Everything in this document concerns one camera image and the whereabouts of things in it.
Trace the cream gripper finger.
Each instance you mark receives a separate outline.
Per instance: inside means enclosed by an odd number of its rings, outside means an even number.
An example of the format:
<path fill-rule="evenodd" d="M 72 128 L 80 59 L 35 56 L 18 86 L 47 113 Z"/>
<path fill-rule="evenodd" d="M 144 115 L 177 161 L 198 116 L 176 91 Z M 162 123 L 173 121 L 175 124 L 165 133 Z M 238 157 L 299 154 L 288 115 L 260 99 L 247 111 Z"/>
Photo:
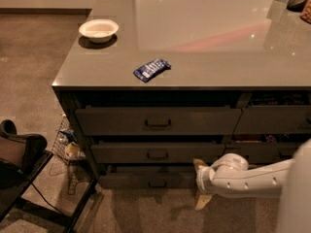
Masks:
<path fill-rule="evenodd" d="M 194 165 L 194 169 L 196 172 L 198 172 L 200 169 L 208 167 L 208 165 L 202 159 L 198 159 L 198 158 L 195 158 L 193 160 L 193 165 Z"/>
<path fill-rule="evenodd" d="M 202 210 L 212 199 L 210 194 L 197 194 L 195 197 L 195 209 L 197 211 Z"/>

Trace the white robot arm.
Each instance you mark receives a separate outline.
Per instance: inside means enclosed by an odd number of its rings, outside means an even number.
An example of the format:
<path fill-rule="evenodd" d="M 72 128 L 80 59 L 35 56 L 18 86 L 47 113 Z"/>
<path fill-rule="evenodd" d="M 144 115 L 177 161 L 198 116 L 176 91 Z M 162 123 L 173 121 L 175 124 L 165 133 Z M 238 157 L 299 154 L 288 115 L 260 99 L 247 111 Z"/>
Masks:
<path fill-rule="evenodd" d="M 193 165 L 198 210 L 215 194 L 225 198 L 278 198 L 276 233 L 311 233 L 311 140 L 292 158 L 255 169 L 236 153 L 228 153 L 211 165 L 196 158 Z"/>

